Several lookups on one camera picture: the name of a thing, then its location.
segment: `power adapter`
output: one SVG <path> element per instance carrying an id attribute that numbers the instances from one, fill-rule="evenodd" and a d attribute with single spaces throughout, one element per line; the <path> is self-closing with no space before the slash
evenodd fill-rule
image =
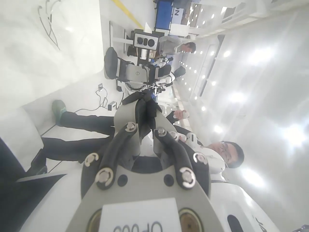
<path id="1" fill-rule="evenodd" d="M 111 103 L 108 104 L 107 109 L 109 111 L 111 111 L 112 109 L 116 110 L 116 105 L 117 105 L 117 103 L 115 101 L 112 101 Z"/>

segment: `man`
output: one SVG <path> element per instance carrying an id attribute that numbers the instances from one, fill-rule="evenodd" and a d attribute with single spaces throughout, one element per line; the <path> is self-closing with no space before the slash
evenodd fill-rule
<path id="1" fill-rule="evenodd" d="M 178 37 L 163 36 L 159 38 L 156 57 L 174 55 L 180 52 L 191 52 L 196 50 L 194 42 L 182 43 Z"/>
<path id="2" fill-rule="evenodd" d="M 56 100 L 52 104 L 52 110 L 56 117 L 56 124 L 61 127 L 70 127 L 77 129 L 84 129 L 87 131 L 95 131 L 108 135 L 106 138 L 83 139 L 78 141 L 64 141 L 57 138 L 42 137 L 44 147 L 32 163 L 32 169 L 38 170 L 45 166 L 46 158 L 54 160 L 67 160 L 82 162 L 92 152 L 98 151 L 102 146 L 107 145 L 114 137 L 114 118 L 107 116 L 80 116 L 76 113 L 68 112 L 65 104 L 61 100 Z M 171 112 L 167 119 L 171 123 L 183 119 L 183 111 L 177 110 Z M 174 126 L 177 132 L 181 134 L 188 134 L 190 131 L 185 128 Z M 241 147 L 233 142 L 218 142 L 207 146 L 216 151 L 228 167 L 239 167 L 244 161 L 244 153 Z"/>

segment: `sign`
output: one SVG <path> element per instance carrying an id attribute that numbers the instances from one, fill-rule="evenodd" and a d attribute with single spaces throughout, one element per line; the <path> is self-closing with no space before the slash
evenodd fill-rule
<path id="1" fill-rule="evenodd" d="M 175 198 L 105 204 L 99 232 L 181 232 Z"/>
<path id="2" fill-rule="evenodd" d="M 181 24 L 182 15 L 183 15 L 183 9 L 174 8 L 173 9 L 173 15 L 172 15 L 172 23 L 173 24 Z"/>

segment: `leg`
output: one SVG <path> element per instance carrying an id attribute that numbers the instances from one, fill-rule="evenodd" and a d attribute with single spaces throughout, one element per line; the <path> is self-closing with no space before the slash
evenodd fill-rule
<path id="1" fill-rule="evenodd" d="M 111 136 L 79 141 L 64 141 L 57 138 L 42 137 L 44 147 L 31 162 L 31 167 L 27 174 L 28 176 L 41 174 L 42 169 L 46 168 L 46 158 L 60 161 L 79 161 L 82 163 L 90 153 L 97 152 L 102 147 L 106 148 L 111 140 Z"/>
<path id="2" fill-rule="evenodd" d="M 83 139 L 79 141 L 64 141 L 57 138 L 42 138 L 44 147 L 42 155 L 53 160 L 80 161 L 90 153 L 98 151 L 108 143 L 112 137 Z"/>
<path id="3" fill-rule="evenodd" d="M 60 124 L 63 127 L 94 131 L 108 136 L 114 136 L 114 117 L 107 116 L 81 116 L 74 112 L 64 112 L 61 115 Z"/>
<path id="4" fill-rule="evenodd" d="M 56 117 L 56 124 L 61 127 L 70 127 L 94 131 L 108 136 L 114 136 L 114 117 L 107 116 L 80 116 L 73 112 L 67 112 L 63 101 L 55 100 L 52 110 Z"/>

